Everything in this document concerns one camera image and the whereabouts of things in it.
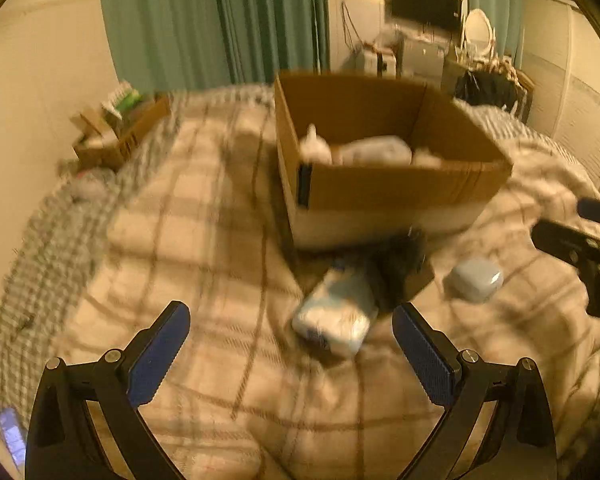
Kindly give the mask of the white round container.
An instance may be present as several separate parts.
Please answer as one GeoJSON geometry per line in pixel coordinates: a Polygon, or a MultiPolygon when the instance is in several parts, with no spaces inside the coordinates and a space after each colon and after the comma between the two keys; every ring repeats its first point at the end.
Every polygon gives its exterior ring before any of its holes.
{"type": "Polygon", "coordinates": [[[448,275],[448,283],[458,296],[472,304],[483,304],[503,285],[504,274],[491,260],[469,258],[457,263],[448,275]]]}

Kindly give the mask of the smartphone with lit screen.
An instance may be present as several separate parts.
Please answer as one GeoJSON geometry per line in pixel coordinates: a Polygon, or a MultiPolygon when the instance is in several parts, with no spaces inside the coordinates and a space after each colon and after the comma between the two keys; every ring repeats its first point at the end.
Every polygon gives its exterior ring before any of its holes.
{"type": "Polygon", "coordinates": [[[6,448],[20,474],[26,466],[26,439],[24,438],[18,416],[13,408],[5,408],[0,413],[0,430],[6,448]]]}

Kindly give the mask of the blue white tissue pack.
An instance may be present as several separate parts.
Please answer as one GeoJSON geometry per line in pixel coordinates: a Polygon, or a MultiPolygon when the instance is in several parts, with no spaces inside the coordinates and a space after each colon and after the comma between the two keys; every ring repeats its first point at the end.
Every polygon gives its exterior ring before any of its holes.
{"type": "Polygon", "coordinates": [[[291,327],[305,340],[349,359],[361,349],[378,311],[363,268],[332,266],[303,299],[291,327]]]}

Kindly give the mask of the small cardboard box with clutter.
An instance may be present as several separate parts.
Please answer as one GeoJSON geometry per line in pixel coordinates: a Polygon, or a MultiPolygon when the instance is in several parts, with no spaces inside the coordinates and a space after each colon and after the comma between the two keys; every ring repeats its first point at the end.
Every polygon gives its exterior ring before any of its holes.
{"type": "Polygon", "coordinates": [[[70,118],[80,133],[72,146],[79,170],[120,170],[170,111],[166,93],[140,92],[121,81],[97,106],[86,106],[70,118]]]}

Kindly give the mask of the cream cloth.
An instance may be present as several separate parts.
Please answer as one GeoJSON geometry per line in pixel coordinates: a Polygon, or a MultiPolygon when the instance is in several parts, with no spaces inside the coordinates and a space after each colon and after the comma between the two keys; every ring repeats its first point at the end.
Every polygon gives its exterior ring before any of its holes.
{"type": "Polygon", "coordinates": [[[428,148],[415,148],[412,153],[411,164],[414,167],[440,168],[443,162],[442,157],[431,153],[428,148]]]}

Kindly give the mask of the white sock purple cuff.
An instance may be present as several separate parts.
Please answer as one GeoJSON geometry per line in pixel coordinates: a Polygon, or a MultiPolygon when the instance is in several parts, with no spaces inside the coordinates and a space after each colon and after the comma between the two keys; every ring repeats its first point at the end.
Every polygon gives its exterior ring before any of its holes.
{"type": "Polygon", "coordinates": [[[339,165],[409,165],[413,152],[398,136],[371,136],[340,146],[332,161],[339,165]]]}

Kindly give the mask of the small white sock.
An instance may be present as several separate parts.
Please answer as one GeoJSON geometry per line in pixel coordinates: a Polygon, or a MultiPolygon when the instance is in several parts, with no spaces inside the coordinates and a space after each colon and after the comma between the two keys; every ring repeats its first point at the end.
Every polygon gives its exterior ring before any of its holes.
{"type": "Polygon", "coordinates": [[[314,124],[308,125],[306,135],[299,141],[299,152],[302,160],[307,164],[309,162],[332,164],[332,151],[326,140],[317,134],[314,124]]]}

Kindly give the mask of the black wall television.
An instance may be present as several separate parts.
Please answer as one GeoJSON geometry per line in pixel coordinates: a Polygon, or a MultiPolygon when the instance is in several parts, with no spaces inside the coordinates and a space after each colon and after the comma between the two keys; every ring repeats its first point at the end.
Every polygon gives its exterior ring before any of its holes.
{"type": "Polygon", "coordinates": [[[391,0],[391,14],[451,34],[462,28],[462,0],[391,0]]]}

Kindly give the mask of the white drawer unit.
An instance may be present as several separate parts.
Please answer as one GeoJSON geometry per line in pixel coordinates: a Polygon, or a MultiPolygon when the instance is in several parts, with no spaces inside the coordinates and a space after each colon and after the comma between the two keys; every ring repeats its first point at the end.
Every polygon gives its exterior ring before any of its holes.
{"type": "Polygon", "coordinates": [[[390,49],[361,49],[354,66],[365,75],[396,78],[396,56],[390,49]]]}

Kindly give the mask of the black bag on dresser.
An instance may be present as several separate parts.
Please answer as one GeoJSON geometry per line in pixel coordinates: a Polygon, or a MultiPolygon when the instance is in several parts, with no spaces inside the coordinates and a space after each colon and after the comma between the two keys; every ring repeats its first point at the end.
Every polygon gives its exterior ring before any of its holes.
{"type": "Polygon", "coordinates": [[[496,106],[509,113],[516,110],[518,102],[516,84],[486,70],[466,70],[457,79],[453,96],[471,106],[496,106]]]}

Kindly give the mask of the grey cabinet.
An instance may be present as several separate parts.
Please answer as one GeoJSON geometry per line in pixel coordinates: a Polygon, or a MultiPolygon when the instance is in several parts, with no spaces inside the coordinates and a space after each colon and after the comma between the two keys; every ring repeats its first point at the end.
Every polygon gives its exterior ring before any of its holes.
{"type": "Polygon", "coordinates": [[[445,50],[432,42],[405,37],[402,42],[402,75],[441,78],[445,50]]]}

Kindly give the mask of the white oval mirror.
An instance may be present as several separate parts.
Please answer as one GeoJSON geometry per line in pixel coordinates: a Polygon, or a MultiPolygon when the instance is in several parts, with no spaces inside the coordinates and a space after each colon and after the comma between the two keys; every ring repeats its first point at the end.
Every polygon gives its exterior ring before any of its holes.
{"type": "Polygon", "coordinates": [[[470,10],[464,21],[462,40],[468,58],[490,58],[495,41],[495,30],[483,10],[470,10]]]}

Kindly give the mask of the white louvered wardrobe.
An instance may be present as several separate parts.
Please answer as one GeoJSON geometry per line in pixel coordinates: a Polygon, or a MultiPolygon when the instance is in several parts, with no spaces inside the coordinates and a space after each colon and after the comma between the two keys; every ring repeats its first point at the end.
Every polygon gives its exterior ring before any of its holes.
{"type": "Polygon", "coordinates": [[[600,38],[564,0],[524,0],[522,71],[534,83],[528,125],[562,144],[600,190],[600,38]]]}

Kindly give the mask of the large cardboard box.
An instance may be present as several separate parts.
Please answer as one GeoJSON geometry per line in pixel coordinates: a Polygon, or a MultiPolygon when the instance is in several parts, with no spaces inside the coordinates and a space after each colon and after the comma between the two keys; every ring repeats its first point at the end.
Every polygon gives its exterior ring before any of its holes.
{"type": "Polygon", "coordinates": [[[483,128],[429,84],[280,73],[274,91],[280,180],[299,249],[385,240],[410,226],[429,235],[467,229],[512,174],[512,163],[483,128]],[[309,126],[333,152],[350,142],[396,136],[441,162],[309,162],[300,152],[309,126]]]}

